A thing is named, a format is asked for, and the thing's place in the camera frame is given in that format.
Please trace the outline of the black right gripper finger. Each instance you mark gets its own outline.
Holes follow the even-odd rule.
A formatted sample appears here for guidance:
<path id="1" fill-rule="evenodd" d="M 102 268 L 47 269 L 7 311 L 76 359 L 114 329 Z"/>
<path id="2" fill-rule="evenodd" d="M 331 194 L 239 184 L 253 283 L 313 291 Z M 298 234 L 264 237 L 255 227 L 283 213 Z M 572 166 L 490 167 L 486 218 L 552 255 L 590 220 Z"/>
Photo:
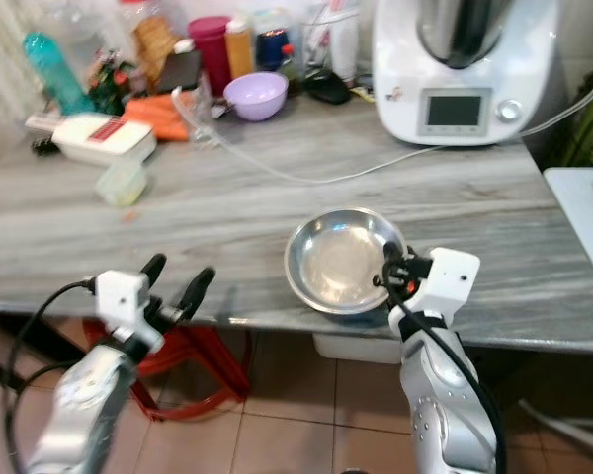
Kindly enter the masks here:
<path id="1" fill-rule="evenodd" d="M 386 241 L 383 244 L 383 256 L 385 262 L 380 271 L 380 287 L 385 289 L 404 289 L 406 279 L 403 271 L 405 270 L 405 253 L 394 241 Z"/>

